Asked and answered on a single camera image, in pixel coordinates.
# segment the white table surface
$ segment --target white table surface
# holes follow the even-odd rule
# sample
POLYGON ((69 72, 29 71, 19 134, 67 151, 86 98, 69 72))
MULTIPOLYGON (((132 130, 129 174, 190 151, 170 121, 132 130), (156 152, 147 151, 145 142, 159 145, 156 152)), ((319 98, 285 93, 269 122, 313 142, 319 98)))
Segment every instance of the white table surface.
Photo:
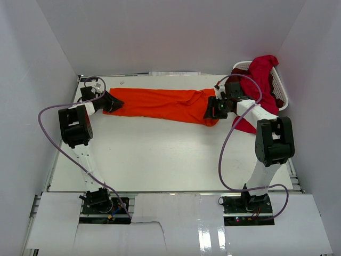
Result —
MULTIPOLYGON (((111 87, 201 90, 212 88, 220 78, 138 76, 104 80, 107 90, 111 87)), ((80 97, 80 86, 76 100, 80 97)), ((92 152, 105 182, 116 191, 221 191, 225 188, 218 177, 218 157, 234 118, 231 114, 215 126, 206 127, 95 113, 90 118, 94 133, 92 152)), ((256 164, 254 144, 253 134, 237 130, 232 133, 222 164, 224 181, 231 187, 242 188, 250 178, 256 164)), ((73 156, 64 143, 62 149, 73 156)), ((292 189, 288 166, 282 166, 271 183, 282 183, 292 189)), ((84 190, 80 169, 60 154, 49 191, 84 190)))

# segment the black mounting plate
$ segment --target black mounting plate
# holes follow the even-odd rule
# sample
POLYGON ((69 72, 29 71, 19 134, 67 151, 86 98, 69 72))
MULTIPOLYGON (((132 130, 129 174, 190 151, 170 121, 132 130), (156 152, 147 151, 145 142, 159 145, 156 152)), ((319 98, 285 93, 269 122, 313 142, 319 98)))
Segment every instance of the black mounting plate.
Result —
POLYGON ((240 206, 240 196, 224 196, 222 197, 222 205, 224 206, 224 213, 239 214, 239 213, 250 213, 257 210, 258 207, 261 208, 260 213, 272 213, 272 206, 270 198, 267 197, 266 200, 262 202, 257 202, 254 204, 248 204, 248 212, 245 207, 240 206))

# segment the fabric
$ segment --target fabric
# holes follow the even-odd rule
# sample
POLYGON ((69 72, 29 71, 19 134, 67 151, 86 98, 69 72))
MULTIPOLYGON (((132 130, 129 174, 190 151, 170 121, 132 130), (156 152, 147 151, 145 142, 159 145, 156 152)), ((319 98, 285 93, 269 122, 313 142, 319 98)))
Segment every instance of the fabric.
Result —
MULTIPOLYGON (((283 106, 281 100, 276 100, 275 95, 273 94, 273 85, 272 85, 272 76, 270 75, 270 71, 272 67, 278 65, 278 60, 275 56, 266 55, 257 57, 250 64, 248 70, 241 70, 238 68, 234 68, 232 74, 243 74, 246 75, 259 85, 261 88, 263 97, 260 101, 260 105, 267 110, 268 112, 277 115, 278 107, 283 106)), ((240 82, 240 85, 244 91, 245 95, 251 96, 254 100, 259 99, 259 91, 255 84, 247 78, 232 76, 226 81, 229 82, 240 82)), ((236 127, 237 130, 248 132, 248 133, 256 133, 256 129, 245 119, 241 120, 236 127)))
POLYGON ((215 96, 214 89, 154 90, 111 88, 110 94, 122 100, 122 108, 103 113, 115 116, 145 116, 180 122, 215 125, 218 120, 204 119, 208 97, 215 96))

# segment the wire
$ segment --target wire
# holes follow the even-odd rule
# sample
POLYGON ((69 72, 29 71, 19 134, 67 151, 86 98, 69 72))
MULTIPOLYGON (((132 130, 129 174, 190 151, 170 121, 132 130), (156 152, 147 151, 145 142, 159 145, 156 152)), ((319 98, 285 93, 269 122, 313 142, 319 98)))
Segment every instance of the wire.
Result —
POLYGON ((222 206, 224 206, 224 201, 223 201, 223 203, 221 204, 221 203, 219 203, 219 201, 220 201, 220 199, 221 198, 223 198, 224 196, 221 196, 221 197, 219 197, 219 199, 218 199, 218 205, 222 205, 222 206))
POLYGON ((74 164, 76 164, 79 168, 81 168, 87 175, 89 175, 94 181, 96 181, 99 185, 103 186, 104 188, 108 188, 110 189, 112 192, 115 193, 115 195, 117 196, 118 200, 121 202, 121 205, 123 206, 123 209, 125 210, 125 212, 127 213, 128 217, 131 219, 132 217, 130 216, 127 208, 125 207, 122 199, 120 198, 120 196, 118 195, 118 193, 112 188, 110 187, 109 185, 99 181, 95 176, 93 176, 91 173, 89 173, 89 171, 87 169, 85 169, 81 164, 79 164, 76 160, 74 160, 71 156, 69 156, 64 150, 62 150, 53 140, 52 138, 50 137, 50 135, 47 133, 45 127, 43 126, 43 123, 42 123, 42 113, 51 109, 51 108, 59 108, 59 107, 67 107, 67 106, 73 106, 73 105, 78 105, 78 104, 83 104, 83 103, 87 103, 87 102, 91 102, 91 101, 94 101, 96 99, 99 99, 101 97, 104 96, 105 94, 105 91, 107 89, 107 85, 105 84, 105 81, 101 78, 101 77, 98 77, 98 76, 91 76, 91 77, 88 77, 87 79, 84 80, 84 86, 86 84, 87 81, 89 80, 92 80, 92 79, 100 79, 103 83, 104 83, 104 90, 103 90, 103 93, 98 97, 98 98, 95 98, 95 99, 91 99, 91 100, 86 100, 86 101, 83 101, 83 102, 77 102, 77 103, 67 103, 67 104, 59 104, 59 105, 54 105, 54 106, 49 106, 49 107, 46 107, 44 109, 42 109, 39 114, 38 114, 38 123, 39 123, 39 126, 40 128, 42 129, 43 133, 45 134, 45 136, 47 137, 47 139, 49 140, 49 142, 60 152, 62 153, 63 155, 65 155, 65 157, 67 157, 70 161, 72 161, 74 164))
MULTIPOLYGON (((95 87, 92 86, 93 89, 95 89, 95 92, 93 92, 93 94, 95 95, 96 98, 100 98, 100 93, 96 90, 95 87)), ((77 102, 80 102, 82 100, 82 97, 79 97, 79 99, 77 100, 77 102)))
POLYGON ((247 212, 254 212, 254 211, 255 211, 255 209, 250 210, 249 207, 246 207, 245 210, 246 210, 247 212))
POLYGON ((216 86, 219 86, 219 84, 224 81, 226 78, 228 77, 231 77, 231 76, 240 76, 240 77, 244 77, 246 79, 249 79, 251 82, 253 82, 255 84, 255 86, 257 87, 258 91, 259 91, 259 99, 254 103, 252 104, 247 110, 245 110, 245 112, 237 119, 237 121, 234 123, 234 125, 231 127, 228 135, 226 136, 225 138, 225 141, 223 143, 223 146, 222 146, 222 149, 221 149, 221 152, 220 152, 220 155, 219 155, 219 163, 218 163, 218 173, 219 173, 219 179, 220 179, 220 182, 222 183, 222 185, 227 188, 228 190, 232 191, 232 192, 236 192, 236 193, 241 193, 241 192, 248 192, 248 191, 252 191, 252 190, 258 190, 258 189, 266 189, 266 188, 274 188, 274 187, 282 187, 284 188, 284 190, 286 191, 286 201, 284 203, 284 206, 282 207, 282 209, 277 213, 275 214, 274 216, 270 217, 270 218, 267 218, 267 219, 262 219, 262 220, 272 220, 274 218, 276 218, 278 215, 280 215, 284 209, 287 207, 287 204, 288 204, 288 201, 289 201, 289 190, 287 189, 286 186, 284 186, 283 184, 274 184, 274 185, 271 185, 271 186, 268 186, 268 187, 256 187, 256 188, 247 188, 247 189, 234 189, 234 188, 231 188, 229 187, 223 180, 223 177, 222 177, 222 160, 223 160, 223 154, 224 154, 224 150, 225 150, 225 147, 226 147, 226 144, 233 132, 233 130, 236 128, 236 126, 239 124, 239 122, 246 116, 246 114, 256 105, 258 104, 261 100, 262 100, 262 97, 263 97, 263 94, 262 94, 262 91, 261 91, 261 88, 259 88, 258 84, 250 77, 248 76, 245 76, 245 75, 240 75, 240 74, 231 74, 231 75, 227 75, 225 77, 223 77, 222 79, 220 79, 216 86))
POLYGON ((119 210, 120 210, 120 209, 117 208, 117 209, 111 214, 111 216, 113 217, 116 213, 118 213, 119 210))
POLYGON ((99 211, 100 213, 108 213, 108 212, 110 212, 111 211, 111 209, 113 208, 113 202, 112 202, 112 200, 110 200, 111 201, 111 207, 110 207, 110 209, 109 209, 109 211, 107 211, 107 212, 101 212, 101 211, 99 211))
POLYGON ((257 219, 257 217, 259 216, 260 213, 261 213, 261 207, 259 206, 259 207, 258 207, 258 212, 255 211, 255 212, 251 215, 251 219, 253 219, 253 220, 257 219))

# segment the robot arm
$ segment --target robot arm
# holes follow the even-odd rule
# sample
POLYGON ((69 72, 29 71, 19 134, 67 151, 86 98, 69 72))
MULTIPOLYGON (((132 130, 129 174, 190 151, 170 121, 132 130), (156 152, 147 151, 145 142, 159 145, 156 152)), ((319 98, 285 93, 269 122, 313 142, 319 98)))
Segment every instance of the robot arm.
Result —
MULTIPOLYGON (((225 119, 228 113, 241 116, 255 101, 243 94, 239 82, 216 87, 216 97, 209 97, 204 118, 225 119)), ((257 163, 244 189, 265 187, 242 195, 246 204, 265 201, 267 187, 276 171, 295 153, 293 129, 288 117, 278 117, 255 105, 244 118, 256 128, 257 163)))
MULTIPOLYGON (((121 108, 124 102, 116 99, 107 91, 105 91, 102 97, 96 98, 96 94, 103 93, 98 87, 83 87, 80 91, 82 93, 81 99, 85 101, 84 103, 58 111, 61 136, 64 143, 71 147, 77 162, 87 169, 88 173, 104 183, 91 152, 90 140, 93 137, 93 132, 89 116, 99 109, 113 112, 121 108)), ((90 207, 100 211, 105 210, 111 202, 108 191, 99 188, 100 186, 93 181, 88 173, 82 170, 81 172, 87 191, 86 197, 81 196, 81 199, 87 201, 90 207)))

